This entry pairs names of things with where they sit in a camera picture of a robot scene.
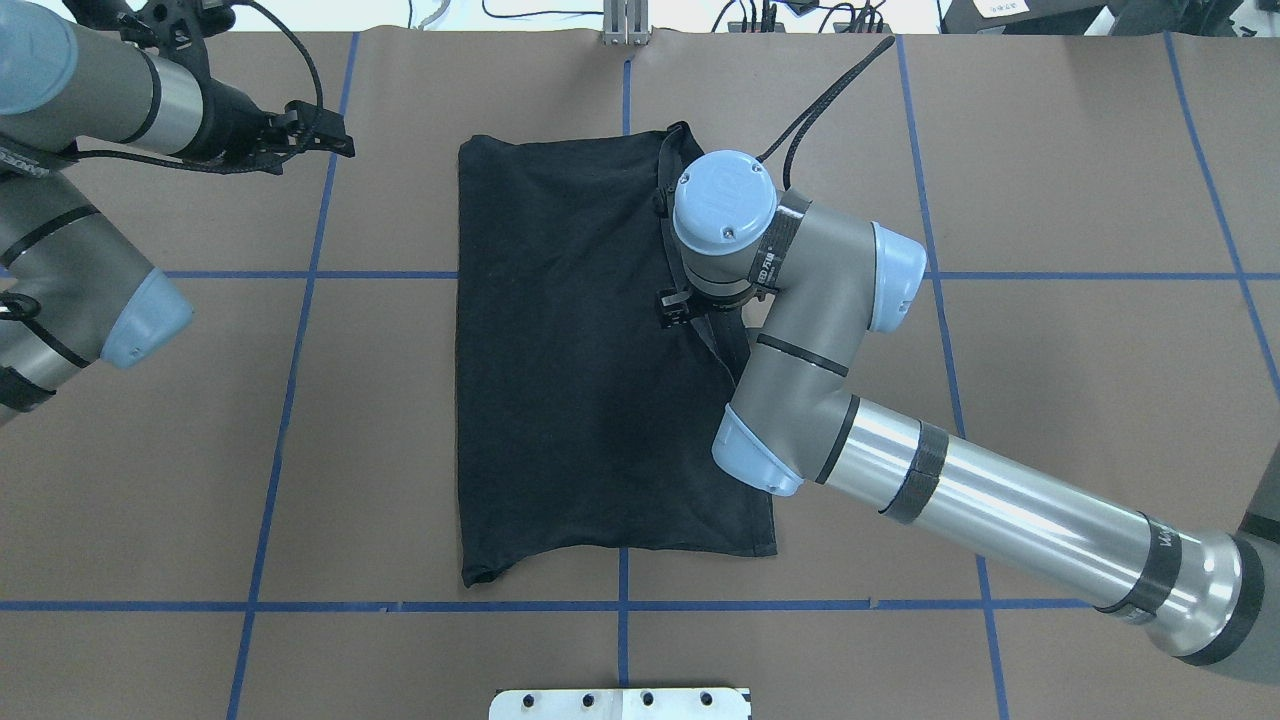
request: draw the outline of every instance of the black cloth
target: black cloth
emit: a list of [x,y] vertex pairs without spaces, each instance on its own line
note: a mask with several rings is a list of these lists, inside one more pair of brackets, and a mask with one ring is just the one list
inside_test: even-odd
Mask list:
[[659,188],[699,155],[682,123],[460,150],[466,585],[575,544],[777,552],[771,497],[710,454],[746,363],[740,314],[658,322],[658,291],[685,284]]

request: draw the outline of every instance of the white floor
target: white floor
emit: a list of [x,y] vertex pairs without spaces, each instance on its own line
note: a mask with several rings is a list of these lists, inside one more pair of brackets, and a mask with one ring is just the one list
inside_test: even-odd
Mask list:
[[[54,8],[64,17],[70,17],[59,0],[33,0],[38,5]],[[442,0],[416,0],[413,3],[413,23],[426,18],[440,6]],[[486,0],[489,10],[497,14],[515,14],[550,9],[599,10],[600,0]],[[751,0],[744,0],[750,5]],[[824,1],[824,5],[835,0]],[[407,24],[410,19],[408,0],[262,0],[271,12],[278,14],[289,27],[297,31],[352,31],[384,24]],[[141,6],[141,0],[131,0],[131,5]],[[942,1],[947,8],[950,0]],[[669,27],[685,32],[707,32],[723,6],[723,0],[652,0],[650,22],[655,27]],[[934,0],[886,0],[881,8],[888,24],[902,33],[936,33],[938,31],[938,8]],[[815,32],[826,12],[809,13],[796,18],[787,8],[778,10],[778,20],[787,32]],[[270,24],[248,9],[238,10],[237,29],[270,29]],[[846,13],[836,13],[833,22],[844,20]],[[1260,36],[1276,36],[1276,13],[1262,13],[1256,8],[1256,0],[1244,0],[1244,5],[1233,15],[1236,26],[1258,31]],[[727,20],[741,19],[741,10],[731,9]],[[573,27],[599,27],[600,18],[543,15],[522,19],[494,19],[485,17],[480,0],[452,0],[448,10],[431,24],[431,29],[562,29]],[[1106,35],[1110,22],[1105,17],[1094,23],[1089,35]],[[826,32],[831,32],[831,23]]]

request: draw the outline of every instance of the white paper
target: white paper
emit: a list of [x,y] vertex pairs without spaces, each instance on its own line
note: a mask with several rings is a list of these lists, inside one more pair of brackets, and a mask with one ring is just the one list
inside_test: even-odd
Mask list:
[[973,0],[973,4],[984,18],[1006,18],[1030,12],[1027,0]]

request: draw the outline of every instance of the gray robot arm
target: gray robot arm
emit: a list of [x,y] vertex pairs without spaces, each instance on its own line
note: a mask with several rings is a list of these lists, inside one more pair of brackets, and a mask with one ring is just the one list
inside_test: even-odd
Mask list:
[[841,389],[868,331],[910,307],[924,250],[874,224],[781,197],[735,151],[692,163],[672,224],[694,288],[776,299],[713,445],[740,480],[805,479],[882,515],[1047,578],[1140,625],[1188,664],[1280,684],[1280,448],[1240,530],[1188,533]]
[[0,266],[18,281],[0,293],[0,320],[10,320],[0,322],[0,425],[99,359],[132,366],[193,314],[61,176],[86,156],[78,137],[220,174],[279,174],[305,150],[355,154],[342,117],[323,108],[314,65],[316,105],[294,101],[283,114],[209,76],[204,38],[230,28],[230,3],[151,0],[137,14],[119,0],[67,5],[88,27],[0,0]]

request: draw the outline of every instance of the blue cap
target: blue cap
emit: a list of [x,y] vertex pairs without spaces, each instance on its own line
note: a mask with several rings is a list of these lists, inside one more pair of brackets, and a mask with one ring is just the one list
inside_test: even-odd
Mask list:
[[929,258],[914,240],[876,228],[876,305],[872,309],[872,332],[891,333],[902,324],[911,301],[920,290]]
[[22,0],[0,0],[0,115],[29,113],[58,97],[79,60],[72,24]]
[[127,370],[191,324],[195,310],[159,268],[142,281],[106,336],[102,360]]
[[737,252],[764,234],[778,208],[773,178],[759,160],[717,150],[694,160],[676,184],[676,236],[700,255]]
[[712,457],[721,470],[764,492],[786,497],[795,495],[804,484],[804,478],[760,442],[728,405],[724,406],[721,429],[716,433]]

